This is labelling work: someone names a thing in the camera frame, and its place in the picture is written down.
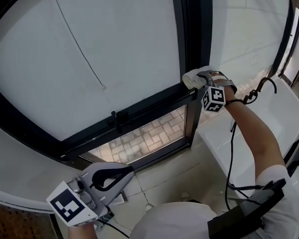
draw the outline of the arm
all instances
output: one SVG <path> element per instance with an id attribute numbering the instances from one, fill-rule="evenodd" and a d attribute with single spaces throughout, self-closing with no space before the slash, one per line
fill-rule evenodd
<path id="1" fill-rule="evenodd" d="M 225 87 L 226 101 L 235 99 L 231 87 Z M 285 165 L 279 145 L 267 125 L 241 102 L 226 107 L 234 118 L 255 160 L 256 178 L 266 168 L 273 165 Z"/>
<path id="2" fill-rule="evenodd" d="M 69 239 L 97 239 L 93 222 L 69 228 Z"/>

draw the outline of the window frame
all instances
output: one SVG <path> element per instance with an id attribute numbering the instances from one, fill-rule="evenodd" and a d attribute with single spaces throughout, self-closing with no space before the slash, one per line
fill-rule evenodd
<path id="1" fill-rule="evenodd" d="M 294 82 L 291 82 L 285 75 L 284 72 L 291 60 L 291 57 L 293 55 L 293 52 L 295 50 L 296 47 L 296 43 L 299 37 L 299 17 L 298 17 L 298 21 L 295 22 L 295 26 L 294 26 L 294 18 L 295 18 L 295 11 L 296 8 L 299 9 L 299 0 L 289 0 L 289 8 L 288 8 L 288 16 L 287 16 L 287 20 L 286 20 L 286 24 L 285 24 L 285 29 L 284 29 L 284 34 L 283 34 L 283 38 L 282 41 L 280 43 L 279 46 L 279 50 L 277 52 L 276 58 L 274 60 L 273 65 L 270 68 L 270 71 L 268 73 L 268 77 L 272 77 L 273 75 L 275 75 L 277 73 L 278 77 L 282 78 L 284 81 L 286 81 L 286 83 L 288 85 L 290 85 L 291 87 L 293 86 Z M 288 46 L 288 42 L 289 42 L 289 38 L 291 36 L 292 33 L 292 29 L 296 28 L 295 31 L 295 36 L 291 45 L 291 48 L 288 52 L 288 55 L 286 57 L 286 59 L 283 61 L 283 57 L 285 55 L 285 53 L 287 52 L 287 46 Z M 278 71 L 281 63 L 283 63 L 281 70 Z"/>
<path id="2" fill-rule="evenodd" d="M 0 0 L 0 19 L 17 0 Z M 173 0 L 177 28 L 180 79 L 209 64 L 212 38 L 212 0 Z M 145 169 L 190 147 L 202 109 L 203 90 L 188 90 L 180 82 L 59 141 L 45 132 L 0 93 L 0 128 L 33 150 L 63 164 L 84 169 L 91 162 L 79 155 L 186 105 L 184 137 L 131 165 Z"/>

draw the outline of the hand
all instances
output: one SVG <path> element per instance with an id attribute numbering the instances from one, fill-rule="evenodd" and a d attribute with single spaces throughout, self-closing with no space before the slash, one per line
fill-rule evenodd
<path id="1" fill-rule="evenodd" d="M 211 73 L 210 74 L 211 76 L 216 76 L 216 75 L 219 75 L 218 73 Z M 215 83 L 217 82 L 223 82 L 225 80 L 223 79 L 219 79 L 219 80 L 216 80 Z M 226 101 L 230 101 L 230 100 L 233 100 L 233 99 L 236 99 L 235 98 L 235 93 L 234 93 L 234 90 L 231 86 L 226 86 L 224 88 L 224 91 L 225 91 L 225 100 Z"/>

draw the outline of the white cloth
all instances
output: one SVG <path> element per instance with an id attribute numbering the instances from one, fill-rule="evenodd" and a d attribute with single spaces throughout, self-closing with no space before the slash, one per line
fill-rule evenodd
<path id="1" fill-rule="evenodd" d="M 189 71 L 188 73 L 185 73 L 182 77 L 183 83 L 189 90 L 191 90 L 192 88 L 202 88 L 207 84 L 207 81 L 205 78 L 197 76 L 197 74 L 206 71 L 213 71 L 213 69 L 210 66 L 203 66 L 199 69 L 194 69 Z"/>
<path id="2" fill-rule="evenodd" d="M 285 196 L 263 216 L 264 229 L 257 229 L 245 239 L 298 239 L 299 197 L 284 166 L 274 165 L 258 177 L 257 185 L 285 178 Z M 207 222 L 216 214 L 207 205 L 184 202 L 155 207 L 133 229 L 131 239 L 207 239 Z"/>

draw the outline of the person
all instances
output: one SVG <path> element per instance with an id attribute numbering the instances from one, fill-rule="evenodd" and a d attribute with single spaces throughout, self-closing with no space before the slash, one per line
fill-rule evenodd
<path id="1" fill-rule="evenodd" d="M 226 101 L 235 99 L 231 87 L 225 87 Z M 278 142 L 266 126 L 247 106 L 233 102 L 226 106 L 236 121 L 255 161 L 256 184 L 285 178 L 284 197 L 263 217 L 259 228 L 246 239 L 298 239 L 299 197 L 292 186 Z M 207 239 L 207 222 L 216 217 L 208 205 L 179 202 L 167 203 L 149 210 L 134 227 L 131 239 Z M 93 224 L 70 229 L 70 239 L 95 239 Z"/>

